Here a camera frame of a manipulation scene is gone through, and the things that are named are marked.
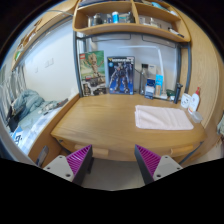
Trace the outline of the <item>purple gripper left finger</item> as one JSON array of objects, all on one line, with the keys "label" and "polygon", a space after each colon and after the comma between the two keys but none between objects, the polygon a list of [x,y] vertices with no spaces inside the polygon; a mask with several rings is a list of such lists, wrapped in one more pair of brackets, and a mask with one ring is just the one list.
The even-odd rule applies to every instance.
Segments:
[{"label": "purple gripper left finger", "polygon": [[81,185],[92,161],[92,146],[88,145],[68,156],[59,155],[44,167],[56,176]]}]

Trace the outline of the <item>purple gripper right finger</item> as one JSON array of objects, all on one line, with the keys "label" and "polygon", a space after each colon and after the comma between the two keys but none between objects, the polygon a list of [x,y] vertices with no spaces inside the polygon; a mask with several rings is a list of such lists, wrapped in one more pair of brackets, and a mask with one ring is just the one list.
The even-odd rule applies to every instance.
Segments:
[{"label": "purple gripper right finger", "polygon": [[150,184],[182,169],[170,156],[159,156],[139,145],[135,145],[134,154],[145,184]]}]

